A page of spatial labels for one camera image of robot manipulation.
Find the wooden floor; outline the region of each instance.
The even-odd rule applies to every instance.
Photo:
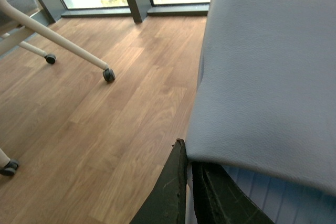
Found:
[[[51,66],[17,49],[0,61],[0,146],[21,167],[0,176],[0,223],[129,223],[196,90],[205,17],[62,19],[51,28],[105,60],[117,79],[35,36]]]

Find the office chair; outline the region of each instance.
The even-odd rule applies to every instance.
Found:
[[[335,13],[336,0],[211,0],[186,157],[172,151],[132,224],[336,223]]]
[[[111,82],[115,80],[115,75],[106,62],[30,18],[32,14],[38,11],[38,5],[35,0],[0,0],[0,37],[3,38],[0,41],[0,55],[19,45],[44,57],[49,64],[54,64],[56,61],[55,55],[48,54],[23,41],[33,33],[38,33],[101,68],[105,81]],[[17,27],[19,27],[18,31],[11,35],[8,33]]]

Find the gray fabric upholstery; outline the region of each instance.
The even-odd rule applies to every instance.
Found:
[[[38,5],[35,0],[7,0],[7,1],[14,8],[18,9],[19,11],[25,14],[28,14],[38,8]],[[10,21],[12,21],[12,19],[7,15],[5,15],[0,10],[0,27],[7,24]]]
[[[192,161],[336,196],[336,0],[212,0]]]

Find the chair caster wheel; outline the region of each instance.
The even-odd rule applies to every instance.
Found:
[[[104,79],[105,81],[107,82],[112,82],[115,80],[115,75],[114,75],[114,72],[112,69],[106,69],[104,72],[103,72],[103,76],[104,76]]]
[[[0,174],[4,176],[13,176],[19,167],[19,162],[15,159],[11,159],[9,163],[0,169]]]
[[[53,54],[47,54],[45,57],[46,61],[49,63],[49,64],[54,64],[56,62],[56,56],[53,55]]]

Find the white chair leg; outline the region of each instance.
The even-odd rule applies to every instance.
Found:
[[[30,28],[31,30],[37,32],[38,34],[46,37],[47,39],[53,41],[54,43],[64,47],[65,49],[73,52],[74,54],[78,55],[79,57],[83,58],[84,60],[94,64],[95,66],[105,70],[103,72],[103,76],[106,81],[113,81],[115,79],[114,73],[106,62],[98,59],[96,56],[90,54],[89,52],[85,51],[81,47],[77,46],[76,44],[70,42],[66,38],[60,36],[58,33],[52,31],[51,29],[43,26],[39,22],[29,18],[24,13],[18,11],[14,7],[12,7],[6,0],[0,0],[0,9],[3,13],[7,16],[11,17],[12,19],[18,21],[20,24]]]
[[[5,167],[11,159],[0,148],[0,168]]]
[[[5,33],[3,35],[1,35],[0,37],[2,37],[3,39],[4,38],[7,38],[8,36],[10,36],[10,34],[8,33]],[[41,57],[45,58],[47,56],[47,53],[44,52],[43,50],[37,48],[37,47],[34,47],[33,45],[25,42],[25,41],[22,41],[21,43],[18,44],[20,47],[30,51],[30,52],[33,52],[37,55],[40,55]]]

